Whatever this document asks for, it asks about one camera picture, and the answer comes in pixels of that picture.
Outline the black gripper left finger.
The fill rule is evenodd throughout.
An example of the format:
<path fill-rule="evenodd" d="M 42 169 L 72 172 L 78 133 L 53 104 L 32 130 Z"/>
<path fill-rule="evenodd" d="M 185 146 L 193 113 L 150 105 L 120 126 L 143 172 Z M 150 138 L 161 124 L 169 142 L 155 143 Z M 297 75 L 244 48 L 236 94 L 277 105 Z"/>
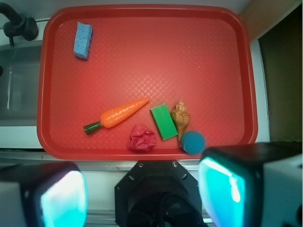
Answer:
<path fill-rule="evenodd" d="M 82 227 L 87 209 L 86 179 L 73 162 L 0 169 L 2 227 Z"/>

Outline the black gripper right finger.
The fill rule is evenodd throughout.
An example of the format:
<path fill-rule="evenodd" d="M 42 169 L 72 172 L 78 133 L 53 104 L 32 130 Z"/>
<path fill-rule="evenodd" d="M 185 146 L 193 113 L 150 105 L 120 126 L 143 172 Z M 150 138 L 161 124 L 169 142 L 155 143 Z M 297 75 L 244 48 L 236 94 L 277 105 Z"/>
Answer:
<path fill-rule="evenodd" d="M 301 142 L 210 147 L 198 166 L 202 205 L 218 227 L 303 224 Z"/>

